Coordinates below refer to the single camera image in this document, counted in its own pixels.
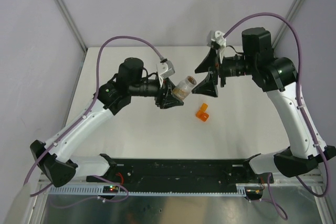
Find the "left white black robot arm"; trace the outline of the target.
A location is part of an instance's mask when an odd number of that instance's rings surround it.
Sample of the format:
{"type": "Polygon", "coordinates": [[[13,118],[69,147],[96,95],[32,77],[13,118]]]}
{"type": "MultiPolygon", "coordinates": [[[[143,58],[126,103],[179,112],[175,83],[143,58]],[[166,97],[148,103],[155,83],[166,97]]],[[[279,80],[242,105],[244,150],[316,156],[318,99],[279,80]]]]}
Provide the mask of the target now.
{"type": "Polygon", "coordinates": [[[35,140],[30,145],[34,160],[52,185],[64,186],[75,177],[99,176],[106,182],[116,177],[116,163],[108,155],[75,157],[73,153],[101,124],[129,105],[132,97],[153,97],[160,109],[184,104],[172,94],[175,87],[169,79],[175,73],[172,63],[163,60],[156,68],[154,79],[143,77],[143,61],[127,58],[70,125],[46,142],[35,140]]]}

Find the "clear pill bottle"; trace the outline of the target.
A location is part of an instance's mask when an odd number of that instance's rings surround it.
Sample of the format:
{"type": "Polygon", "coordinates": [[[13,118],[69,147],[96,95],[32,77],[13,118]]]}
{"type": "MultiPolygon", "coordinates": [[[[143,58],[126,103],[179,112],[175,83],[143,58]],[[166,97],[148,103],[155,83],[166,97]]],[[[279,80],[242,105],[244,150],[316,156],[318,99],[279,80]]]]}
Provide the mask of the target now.
{"type": "Polygon", "coordinates": [[[187,83],[185,78],[173,89],[173,94],[180,100],[184,101],[184,99],[192,92],[194,87],[195,86],[191,86],[187,83]]]}

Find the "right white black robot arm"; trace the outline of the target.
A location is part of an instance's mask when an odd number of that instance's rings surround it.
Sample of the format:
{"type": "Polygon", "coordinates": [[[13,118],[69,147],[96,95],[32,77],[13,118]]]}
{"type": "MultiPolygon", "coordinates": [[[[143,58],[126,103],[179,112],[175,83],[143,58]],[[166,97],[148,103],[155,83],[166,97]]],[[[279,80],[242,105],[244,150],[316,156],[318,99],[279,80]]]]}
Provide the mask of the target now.
{"type": "Polygon", "coordinates": [[[263,27],[249,28],[242,32],[243,52],[224,57],[225,34],[210,31],[207,45],[210,50],[195,69],[207,74],[193,88],[193,94],[217,97],[217,87],[223,87],[228,77],[248,76],[266,93],[275,106],[289,139],[289,147],[274,153],[256,154],[245,160],[243,178],[253,183],[264,173],[280,172],[295,177],[318,167],[323,161],[335,157],[335,147],[327,145],[316,132],[303,109],[303,95],[297,91],[298,73],[293,62],[277,58],[271,46],[271,34],[263,27]]]}

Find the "orange pill organizer box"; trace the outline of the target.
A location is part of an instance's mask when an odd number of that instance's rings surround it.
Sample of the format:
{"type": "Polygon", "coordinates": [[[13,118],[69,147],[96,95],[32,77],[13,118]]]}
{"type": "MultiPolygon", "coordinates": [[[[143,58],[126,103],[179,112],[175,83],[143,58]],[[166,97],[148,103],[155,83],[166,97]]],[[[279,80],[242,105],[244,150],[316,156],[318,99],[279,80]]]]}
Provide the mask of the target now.
{"type": "Polygon", "coordinates": [[[206,112],[207,108],[208,105],[206,103],[203,103],[195,114],[196,117],[203,122],[206,122],[207,119],[209,118],[209,114],[206,112]]]}

